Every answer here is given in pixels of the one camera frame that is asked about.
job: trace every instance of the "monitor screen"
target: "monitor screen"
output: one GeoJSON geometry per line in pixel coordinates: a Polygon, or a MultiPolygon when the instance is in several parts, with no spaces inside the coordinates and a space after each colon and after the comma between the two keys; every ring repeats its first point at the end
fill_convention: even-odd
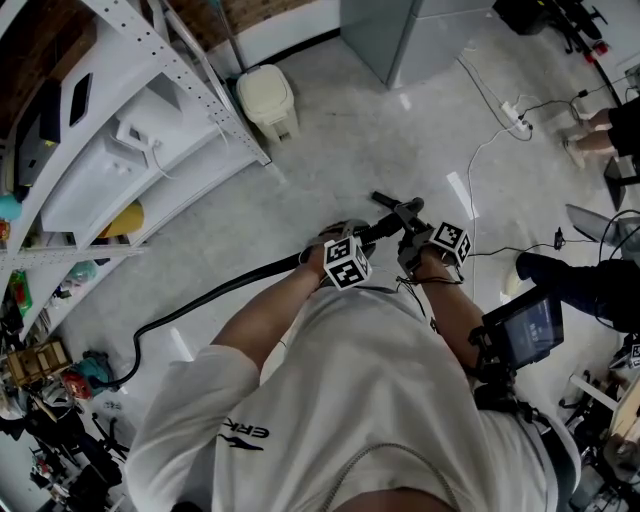
{"type": "Polygon", "coordinates": [[[540,361],[564,341],[562,307],[537,288],[483,317],[487,333],[512,369],[540,361]]]}
{"type": "Polygon", "coordinates": [[[507,319],[504,328],[516,367],[539,360],[558,344],[558,325],[554,323],[549,298],[507,319]]]}

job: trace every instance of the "extension cord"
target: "extension cord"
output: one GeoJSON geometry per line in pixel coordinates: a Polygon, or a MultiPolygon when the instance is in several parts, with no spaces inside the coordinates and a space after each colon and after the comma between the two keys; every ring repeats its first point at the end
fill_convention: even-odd
{"type": "Polygon", "coordinates": [[[518,128],[521,132],[529,131],[529,127],[524,124],[524,122],[520,119],[518,115],[518,111],[509,105],[508,101],[505,101],[502,105],[500,105],[500,110],[504,112],[504,114],[509,118],[509,121],[518,128]]]}

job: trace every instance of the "white cable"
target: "white cable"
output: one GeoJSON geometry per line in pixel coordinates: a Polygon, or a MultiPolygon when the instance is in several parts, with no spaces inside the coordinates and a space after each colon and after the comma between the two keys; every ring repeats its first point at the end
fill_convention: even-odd
{"type": "Polygon", "coordinates": [[[476,75],[477,75],[477,77],[478,77],[478,81],[479,81],[482,85],[484,85],[484,86],[487,88],[487,90],[491,93],[491,95],[492,95],[492,96],[496,99],[496,101],[498,102],[498,105],[502,105],[504,102],[503,102],[500,98],[498,98],[498,96],[496,96],[496,93],[494,93],[494,92],[493,92],[493,90],[491,89],[491,87],[489,87],[489,86],[484,82],[484,80],[482,79],[482,76],[480,75],[480,71],[478,71],[478,68],[476,68],[476,67],[473,65],[473,62],[471,62],[469,59],[467,59],[467,58],[466,58],[462,53],[460,54],[460,57],[462,57],[462,58],[465,60],[465,62],[466,62],[467,64],[469,64],[469,66],[471,66],[471,67],[473,68],[473,70],[476,72],[476,75]]]}
{"type": "MultiPolygon", "coordinates": [[[[469,183],[469,201],[471,202],[471,213],[473,215],[473,244],[471,246],[472,248],[475,248],[475,246],[476,246],[476,233],[477,233],[477,215],[476,215],[476,210],[475,210],[475,207],[474,207],[474,204],[473,204],[473,185],[471,184],[471,169],[473,167],[473,162],[475,161],[476,157],[478,156],[478,154],[480,153],[480,150],[482,148],[486,148],[489,144],[491,144],[494,140],[496,140],[498,138],[498,135],[500,135],[501,133],[513,130],[515,127],[516,126],[514,125],[514,126],[512,126],[510,128],[504,128],[502,130],[499,130],[499,131],[496,132],[496,134],[491,138],[491,140],[489,142],[485,142],[484,144],[480,144],[478,146],[478,149],[476,149],[476,152],[473,154],[473,158],[469,162],[469,166],[467,167],[467,181],[469,183]]],[[[472,267],[471,300],[474,301],[475,297],[476,297],[476,258],[473,258],[473,263],[472,263],[471,267],[472,267]]]]}
{"type": "Polygon", "coordinates": [[[518,105],[520,105],[520,100],[522,98],[531,98],[533,100],[536,100],[538,103],[542,103],[542,101],[537,97],[537,96],[531,96],[529,94],[521,94],[520,96],[518,96],[518,99],[516,100],[515,105],[513,106],[514,109],[518,108],[518,105]]]}
{"type": "MultiPolygon", "coordinates": [[[[224,155],[224,162],[222,164],[224,166],[227,163],[227,160],[229,159],[229,154],[231,153],[231,148],[229,147],[229,141],[227,140],[227,136],[224,134],[224,130],[220,127],[220,124],[216,123],[216,127],[218,128],[218,131],[220,132],[220,135],[222,136],[222,140],[224,141],[224,145],[225,145],[225,147],[227,149],[226,154],[224,155]]],[[[160,171],[160,174],[162,174],[165,178],[170,179],[170,180],[179,179],[178,176],[171,176],[170,174],[167,173],[167,171],[165,171],[162,167],[160,167],[160,164],[158,163],[158,159],[156,158],[156,151],[155,151],[155,149],[153,147],[151,148],[151,156],[153,156],[153,160],[155,161],[156,167],[160,171]]]]}

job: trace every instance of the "trash can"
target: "trash can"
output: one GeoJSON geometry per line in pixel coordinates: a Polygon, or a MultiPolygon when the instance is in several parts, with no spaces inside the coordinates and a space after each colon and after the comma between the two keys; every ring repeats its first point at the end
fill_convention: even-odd
{"type": "Polygon", "coordinates": [[[246,116],[273,142],[289,134],[298,137],[293,92],[276,66],[260,66],[238,80],[238,98],[246,116]]]}

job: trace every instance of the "teal object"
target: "teal object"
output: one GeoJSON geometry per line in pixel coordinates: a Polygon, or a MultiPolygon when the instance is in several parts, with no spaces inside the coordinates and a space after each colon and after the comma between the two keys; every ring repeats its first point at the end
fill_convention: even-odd
{"type": "Polygon", "coordinates": [[[22,215],[22,205],[11,194],[0,196],[0,218],[15,220],[22,215]]]}
{"type": "Polygon", "coordinates": [[[91,281],[97,274],[98,270],[93,261],[81,261],[73,266],[67,277],[77,284],[84,284],[91,281]]]}

